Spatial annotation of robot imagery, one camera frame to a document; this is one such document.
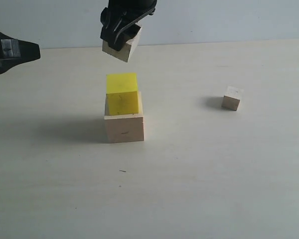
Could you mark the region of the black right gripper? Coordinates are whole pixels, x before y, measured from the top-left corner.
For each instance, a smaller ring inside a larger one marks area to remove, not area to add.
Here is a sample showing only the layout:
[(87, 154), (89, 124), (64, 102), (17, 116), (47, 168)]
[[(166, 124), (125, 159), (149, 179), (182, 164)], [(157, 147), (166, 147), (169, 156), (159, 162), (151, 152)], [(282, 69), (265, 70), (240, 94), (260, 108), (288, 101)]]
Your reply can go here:
[(133, 39), (140, 30), (137, 23), (148, 15), (153, 15), (156, 0), (110, 0), (101, 12), (103, 25), (100, 38), (120, 51), (124, 44)]

